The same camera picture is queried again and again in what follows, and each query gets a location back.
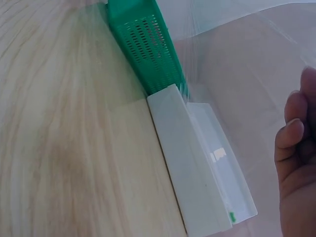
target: white plastic container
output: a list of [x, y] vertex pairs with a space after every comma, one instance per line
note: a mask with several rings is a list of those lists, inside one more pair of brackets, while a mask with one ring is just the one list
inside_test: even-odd
[[185, 104], [175, 85], [147, 101], [189, 237], [225, 231], [257, 215], [210, 105]]

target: wooden table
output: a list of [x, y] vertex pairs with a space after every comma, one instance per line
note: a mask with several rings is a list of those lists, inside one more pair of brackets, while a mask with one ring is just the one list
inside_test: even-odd
[[73, 6], [0, 2], [0, 236], [185, 236], [141, 86]]

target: transparent plastic sheet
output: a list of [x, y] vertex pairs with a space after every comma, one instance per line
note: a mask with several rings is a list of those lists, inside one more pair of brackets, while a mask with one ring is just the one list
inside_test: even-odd
[[[204, 14], [199, 15], [202, 2]], [[239, 14], [231, 2], [212, 18], [219, 8], [206, 2], [186, 3], [178, 33], [173, 34], [171, 18], [165, 19], [191, 102], [209, 103], [215, 111], [258, 209], [258, 216], [214, 236], [280, 237], [274, 140], [284, 126], [286, 99], [299, 89], [302, 69], [316, 66], [316, 3], [240, 0], [233, 2]], [[202, 20], [208, 10], [209, 22]]]

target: small green mark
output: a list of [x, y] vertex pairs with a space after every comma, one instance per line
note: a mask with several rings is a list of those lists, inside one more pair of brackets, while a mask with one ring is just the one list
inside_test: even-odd
[[231, 217], [231, 220], [233, 223], [236, 223], [236, 217], [235, 217], [235, 214], [233, 212], [230, 212], [229, 213], [229, 216]]

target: green plastic piece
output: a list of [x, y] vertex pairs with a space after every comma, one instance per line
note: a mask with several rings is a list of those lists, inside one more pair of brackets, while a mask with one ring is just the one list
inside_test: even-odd
[[236, 223], [237, 220], [236, 220], [235, 214], [233, 212], [230, 212], [229, 216], [231, 217], [232, 223]]
[[155, 0], [109, 0], [108, 23], [148, 95], [176, 84], [188, 95], [182, 68]]

